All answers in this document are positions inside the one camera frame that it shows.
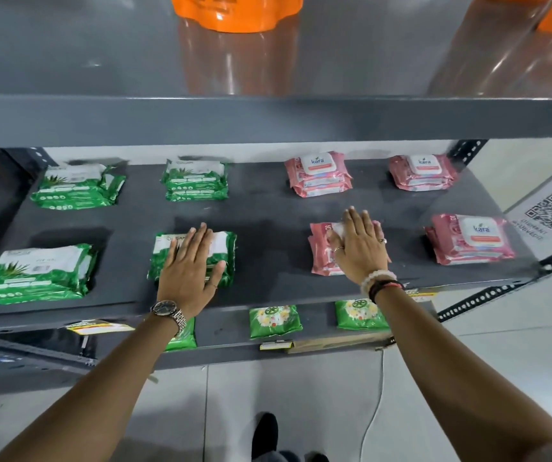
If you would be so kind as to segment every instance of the hand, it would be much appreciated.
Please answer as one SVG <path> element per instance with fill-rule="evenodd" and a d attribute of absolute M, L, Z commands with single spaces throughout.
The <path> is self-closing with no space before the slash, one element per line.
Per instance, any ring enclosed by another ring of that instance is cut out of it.
<path fill-rule="evenodd" d="M 383 230 L 378 222 L 372 222 L 368 211 L 362 216 L 353 206 L 344 211 L 344 241 L 330 230 L 327 232 L 334 259 L 350 280 L 361 285 L 365 278 L 375 270 L 387 270 L 389 259 L 383 240 Z"/>
<path fill-rule="evenodd" d="M 198 232 L 195 228 L 188 231 L 180 249 L 176 249 L 174 238 L 158 280 L 157 301 L 176 302 L 187 320 L 197 316 L 212 299 L 225 271 L 226 263 L 219 261 L 206 283 L 206 260 L 212 235 L 212 230 L 202 223 Z"/>

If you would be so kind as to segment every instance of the forearm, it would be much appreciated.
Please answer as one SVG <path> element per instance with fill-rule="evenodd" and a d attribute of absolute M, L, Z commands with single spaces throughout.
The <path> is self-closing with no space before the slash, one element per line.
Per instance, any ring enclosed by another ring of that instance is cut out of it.
<path fill-rule="evenodd" d="M 0 462 L 105 461 L 124 435 L 158 356 L 178 332 L 171 318 L 149 315 L 94 370 L 0 453 Z"/>
<path fill-rule="evenodd" d="M 401 289 L 382 289 L 376 302 L 462 460 L 520 460 L 552 442 L 552 417 Z"/>

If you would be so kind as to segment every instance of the white beaded bracelet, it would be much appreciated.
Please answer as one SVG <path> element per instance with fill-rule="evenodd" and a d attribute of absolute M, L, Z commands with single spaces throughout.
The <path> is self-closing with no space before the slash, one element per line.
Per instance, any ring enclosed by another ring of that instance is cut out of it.
<path fill-rule="evenodd" d="M 368 295 L 368 285 L 372 282 L 373 279 L 376 279 L 381 275 L 384 275 L 385 277 L 390 277 L 393 280 L 398 279 L 396 275 L 390 270 L 375 270 L 370 275 L 368 275 L 362 282 L 362 285 L 360 287 L 360 290 L 362 291 L 362 295 L 364 296 Z"/>

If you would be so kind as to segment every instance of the green package with flower print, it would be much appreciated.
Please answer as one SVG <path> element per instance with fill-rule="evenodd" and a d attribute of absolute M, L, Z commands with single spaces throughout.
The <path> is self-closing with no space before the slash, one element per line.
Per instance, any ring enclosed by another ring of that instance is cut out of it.
<path fill-rule="evenodd" d="M 281 336 L 303 329 L 295 305 L 256 308 L 249 314 L 251 339 Z"/>
<path fill-rule="evenodd" d="M 338 327 L 353 331 L 389 329 L 379 307 L 369 299 L 343 300 L 336 302 Z"/>
<path fill-rule="evenodd" d="M 178 334 L 172 340 L 169 341 L 165 347 L 165 352 L 171 352 L 172 350 L 184 350 L 184 349 L 196 349 L 197 342 L 195 341 L 195 318 L 189 319 L 186 323 L 186 327 L 181 334 Z"/>
<path fill-rule="evenodd" d="M 111 206 L 126 180 L 111 171 L 101 164 L 49 167 L 30 199 L 42 208 L 57 210 Z"/>
<path fill-rule="evenodd" d="M 82 298 L 94 269 L 89 244 L 28 248 L 0 255 L 0 305 Z"/>
<path fill-rule="evenodd" d="M 154 242 L 154 249 L 150 258 L 150 270 L 148 271 L 148 279 L 158 280 L 160 272 L 163 269 L 164 260 L 167 258 L 171 241 L 175 238 L 178 246 L 182 244 L 186 237 L 183 235 L 167 235 L 159 233 Z M 222 274 L 219 287 L 227 287 L 234 281 L 235 272 L 235 240 L 237 236 L 233 232 L 215 232 L 210 244 L 210 251 L 207 259 L 207 269 L 205 279 L 208 281 L 212 273 L 212 269 L 219 261 L 227 263 L 225 272 Z"/>
<path fill-rule="evenodd" d="M 225 165 L 218 161 L 167 160 L 161 178 L 168 201 L 224 200 L 227 198 Z"/>

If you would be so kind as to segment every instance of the kara logo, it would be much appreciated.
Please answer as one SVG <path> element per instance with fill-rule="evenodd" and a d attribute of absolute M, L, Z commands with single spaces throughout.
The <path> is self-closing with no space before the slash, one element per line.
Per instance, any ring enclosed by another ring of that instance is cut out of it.
<path fill-rule="evenodd" d="M 489 227 L 484 227 L 483 224 L 473 225 L 472 228 L 478 233 L 489 233 Z"/>

